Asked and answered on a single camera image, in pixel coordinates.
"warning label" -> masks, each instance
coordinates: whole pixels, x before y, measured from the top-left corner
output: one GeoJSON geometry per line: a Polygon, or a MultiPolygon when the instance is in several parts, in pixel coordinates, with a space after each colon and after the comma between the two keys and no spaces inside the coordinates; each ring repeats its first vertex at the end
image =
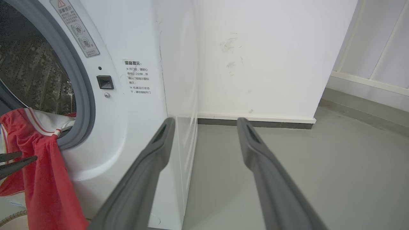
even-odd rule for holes
{"type": "Polygon", "coordinates": [[[92,40],[90,34],[78,17],[76,11],[68,0],[50,0],[68,29],[71,31],[75,40],[81,47],[86,57],[92,57],[99,54],[99,50],[92,40]]]}
{"type": "Polygon", "coordinates": [[[150,75],[148,68],[146,68],[140,61],[122,59],[123,72],[126,78],[125,84],[128,89],[128,94],[133,95],[149,95],[152,92],[150,75]]]}

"baseboard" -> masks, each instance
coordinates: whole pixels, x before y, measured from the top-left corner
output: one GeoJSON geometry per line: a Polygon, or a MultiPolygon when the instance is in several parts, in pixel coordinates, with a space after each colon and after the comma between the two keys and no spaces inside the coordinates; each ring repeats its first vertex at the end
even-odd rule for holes
{"type": "Polygon", "coordinates": [[[409,137],[408,112],[328,88],[325,89],[319,106],[378,129],[409,137]]]}
{"type": "Polygon", "coordinates": [[[315,124],[315,118],[306,117],[265,117],[265,116],[250,116],[248,114],[210,114],[199,113],[198,118],[201,119],[216,119],[216,120],[237,120],[239,117],[245,117],[249,121],[255,122],[284,122],[284,123],[302,123],[315,124]]]}
{"type": "Polygon", "coordinates": [[[198,124],[236,126],[239,117],[247,118],[254,127],[311,129],[316,119],[249,117],[244,115],[198,114],[198,124]]]}

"dark baseboard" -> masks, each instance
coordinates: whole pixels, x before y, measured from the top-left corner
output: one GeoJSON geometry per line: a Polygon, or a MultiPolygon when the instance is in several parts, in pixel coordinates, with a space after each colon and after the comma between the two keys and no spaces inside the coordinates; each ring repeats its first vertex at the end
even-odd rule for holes
{"type": "MultiPolygon", "coordinates": [[[[282,129],[311,129],[313,124],[289,122],[256,122],[250,121],[254,127],[282,128],[282,129]]],[[[199,118],[198,124],[237,126],[236,120],[199,118]]]]}

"red cloth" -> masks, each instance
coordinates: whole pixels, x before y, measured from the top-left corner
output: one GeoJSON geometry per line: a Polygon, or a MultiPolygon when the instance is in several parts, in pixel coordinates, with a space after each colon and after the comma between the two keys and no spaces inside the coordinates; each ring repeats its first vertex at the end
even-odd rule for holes
{"type": "Polygon", "coordinates": [[[64,116],[68,116],[68,117],[76,117],[76,112],[73,113],[67,113],[64,116]]]}
{"type": "Polygon", "coordinates": [[[10,175],[0,186],[0,196],[25,191],[30,230],[84,230],[88,223],[82,214],[68,177],[57,135],[40,134],[19,108],[0,117],[6,129],[7,151],[22,151],[22,157],[38,160],[10,175]]]}

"white wall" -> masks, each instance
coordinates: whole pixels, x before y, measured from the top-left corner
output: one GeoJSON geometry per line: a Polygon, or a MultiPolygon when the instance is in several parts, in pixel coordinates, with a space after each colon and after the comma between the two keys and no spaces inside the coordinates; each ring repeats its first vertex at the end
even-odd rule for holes
{"type": "Polygon", "coordinates": [[[328,88],[409,112],[408,6],[358,1],[328,88]]]}
{"type": "Polygon", "coordinates": [[[314,123],[357,0],[198,0],[199,117],[314,123]]]}

